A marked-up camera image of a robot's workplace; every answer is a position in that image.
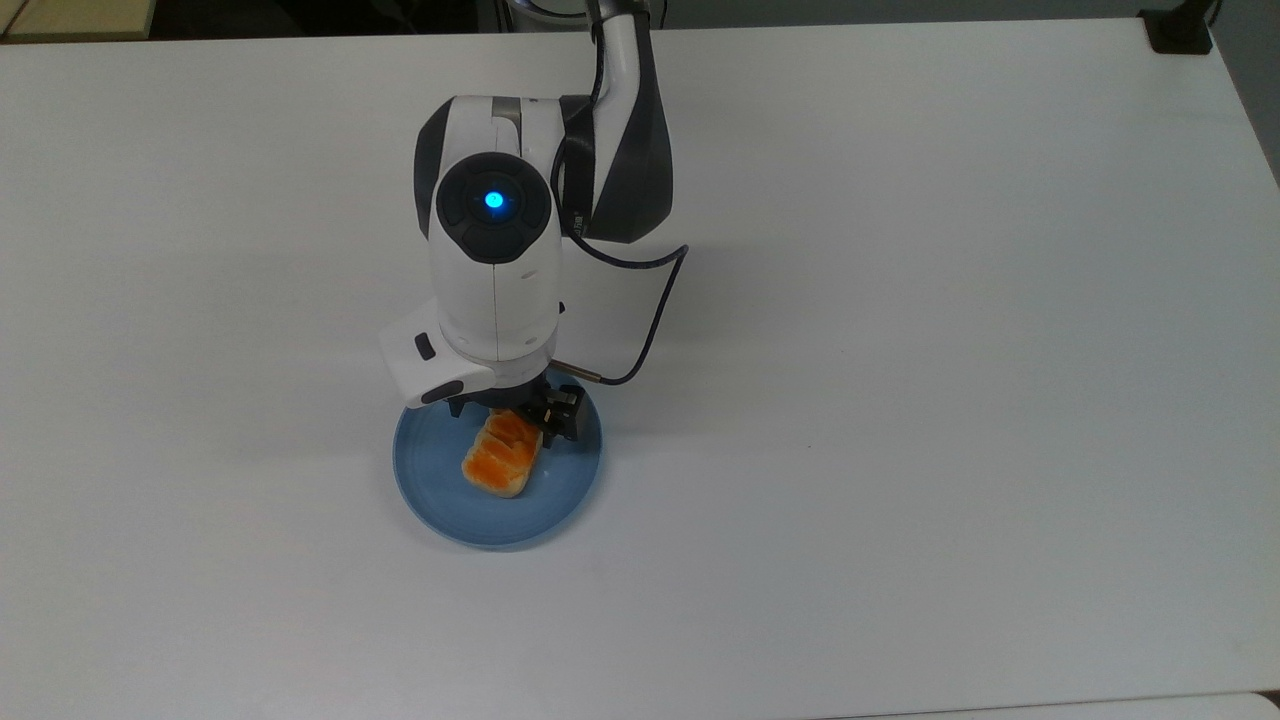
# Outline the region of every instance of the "black cable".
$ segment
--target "black cable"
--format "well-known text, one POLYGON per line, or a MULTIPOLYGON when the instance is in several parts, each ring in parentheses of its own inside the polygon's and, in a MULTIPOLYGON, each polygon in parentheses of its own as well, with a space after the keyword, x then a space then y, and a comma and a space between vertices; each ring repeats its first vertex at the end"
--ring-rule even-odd
POLYGON ((644 347, 640 348, 640 355, 636 357, 635 365, 631 366, 631 370, 618 378, 605 378, 600 373, 593 373, 590 370, 586 372, 588 374, 594 375, 589 379, 593 379, 599 384, 620 386, 636 377, 636 373, 640 372, 645 359, 649 357, 649 348, 653 347, 653 338, 658 334, 658 324, 662 323, 662 311, 667 309, 667 299, 671 297, 671 288, 676 286, 676 275, 680 273, 680 266, 685 263, 685 255, 689 255, 689 246, 681 245, 657 260, 623 260, 588 245, 586 240, 573 229, 573 223, 566 222, 564 214, 561 210, 558 186, 561 168, 563 167, 562 150, 563 145, 561 145, 561 150, 556 151, 556 160, 552 165, 552 199, 556 200, 556 217, 559 218, 561 229, 568 234, 570 240, 572 240, 575 245, 591 258, 595 258, 607 265, 613 265, 614 268, 622 268, 625 270, 649 270, 653 268, 662 268, 663 265, 671 265, 671 274, 667 275, 667 286, 662 288, 662 297, 658 299, 658 307, 653 311, 653 320, 649 323, 649 334, 645 336, 644 347))

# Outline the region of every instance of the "wire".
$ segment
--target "wire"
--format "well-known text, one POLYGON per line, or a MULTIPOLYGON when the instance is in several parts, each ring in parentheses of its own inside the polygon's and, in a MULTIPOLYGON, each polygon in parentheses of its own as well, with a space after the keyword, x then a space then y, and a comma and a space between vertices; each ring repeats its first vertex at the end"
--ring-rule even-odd
POLYGON ((662 311, 667 309, 667 300, 671 297, 671 288, 676 284, 676 275, 680 273, 680 266, 685 263, 685 256, 689 255, 689 246, 681 245, 680 247, 672 250, 667 255, 658 258, 657 260, 623 260, 621 258, 614 258, 607 252, 602 252, 595 247, 588 245, 586 240, 573 229, 573 223, 567 223, 564 213, 561 209, 559 202, 559 174, 563 167, 563 151, 564 145, 561 143, 561 149, 556 151, 556 161, 552 165, 552 199, 556 200, 556 215, 559 218, 561 229, 568 234, 570 240, 577 245, 582 252, 586 252, 591 258, 614 268, 622 268, 625 270, 650 270, 654 268, 662 268, 663 265, 671 265, 671 274, 667 275, 667 284, 662 288, 662 297, 658 299, 658 307, 653 311, 653 320, 649 323, 649 334, 644 338, 644 347, 640 348, 640 355, 636 357, 634 365, 627 372, 627 374, 617 378, 605 378, 599 373, 593 373, 590 370, 582 370, 581 368, 573 368, 580 370, 584 379, 603 384, 603 386, 620 386, 628 382, 631 378, 636 377, 640 368, 644 366, 644 361, 649 357, 649 348, 653 347, 653 338, 658 334, 658 324, 662 323, 662 311))

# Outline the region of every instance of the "blue plate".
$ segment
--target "blue plate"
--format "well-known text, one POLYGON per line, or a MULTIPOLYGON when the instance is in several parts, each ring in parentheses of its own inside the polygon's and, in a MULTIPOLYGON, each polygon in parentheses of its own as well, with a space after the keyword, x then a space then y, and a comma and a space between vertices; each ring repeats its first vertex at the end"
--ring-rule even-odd
MULTIPOLYGON (((572 382, 552 374, 559 387, 572 382)), ((579 441, 556 438, 538 454, 524 492, 489 495, 462 477, 466 457, 489 410, 468 404, 460 418, 447 402, 404 410, 396 428, 393 465, 404 502, 429 528, 462 544, 516 550, 549 533, 581 507, 600 469, 600 418, 591 398, 579 410, 579 441)))

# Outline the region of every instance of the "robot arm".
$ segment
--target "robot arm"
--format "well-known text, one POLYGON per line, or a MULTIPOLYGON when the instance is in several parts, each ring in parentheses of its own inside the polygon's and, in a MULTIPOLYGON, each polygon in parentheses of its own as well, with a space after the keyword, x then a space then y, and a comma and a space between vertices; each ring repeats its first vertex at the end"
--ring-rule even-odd
POLYGON ((435 297, 379 336, 410 407, 513 407, 548 439, 572 439, 576 398, 545 379, 562 232, 634 242, 666 219, 672 199, 648 6, 588 6, 598 56, 590 96, 458 96, 419 133, 413 195, 435 297))
POLYGON ((635 242, 671 213, 671 140, 640 0, 588 4, 596 87, 561 99, 566 222, 582 237, 635 242))

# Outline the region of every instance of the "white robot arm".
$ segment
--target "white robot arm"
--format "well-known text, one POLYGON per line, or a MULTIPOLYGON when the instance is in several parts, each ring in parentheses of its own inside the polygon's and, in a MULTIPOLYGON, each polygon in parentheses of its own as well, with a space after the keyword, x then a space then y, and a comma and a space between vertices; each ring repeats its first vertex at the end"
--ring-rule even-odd
POLYGON ((590 96, 458 96, 419 133, 413 191, 435 296, 379 336, 410 407, 512 407, 548 442, 575 439, 581 391, 545 379, 562 232, 632 242, 666 219, 672 199, 648 6, 588 5, 598 49, 590 96))

